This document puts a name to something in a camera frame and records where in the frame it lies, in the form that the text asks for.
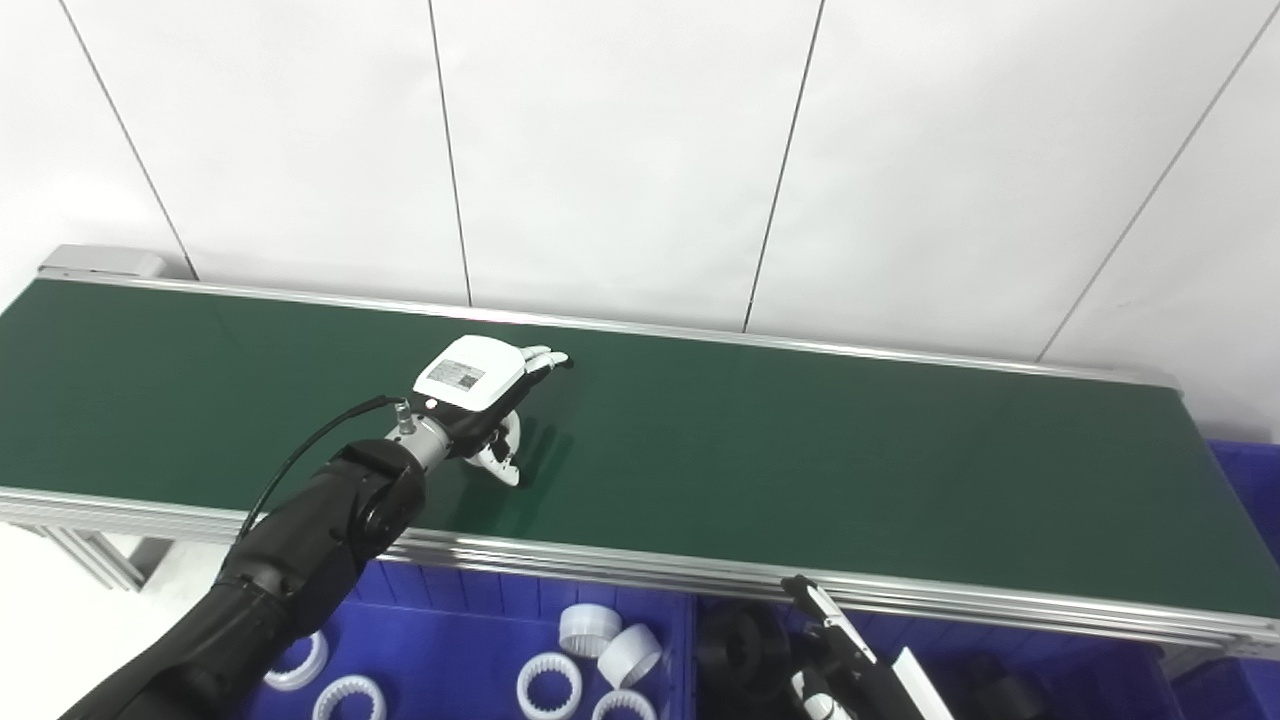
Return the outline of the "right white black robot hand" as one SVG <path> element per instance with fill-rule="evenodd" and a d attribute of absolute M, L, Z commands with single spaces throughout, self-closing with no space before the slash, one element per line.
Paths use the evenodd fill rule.
<path fill-rule="evenodd" d="M 954 719 L 916 656 L 881 659 L 847 614 L 813 579 L 780 580 L 808 619 L 805 646 L 786 691 L 806 719 Z"/>

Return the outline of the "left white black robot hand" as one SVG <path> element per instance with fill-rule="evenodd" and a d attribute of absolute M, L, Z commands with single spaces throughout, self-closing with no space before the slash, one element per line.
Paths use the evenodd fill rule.
<path fill-rule="evenodd" d="M 568 354 L 548 346 L 460 337 L 419 374 L 410 397 L 396 404 L 397 425 L 387 438 L 408 448 L 426 470 L 461 457 L 517 487 L 517 407 L 554 369 L 572 365 Z"/>

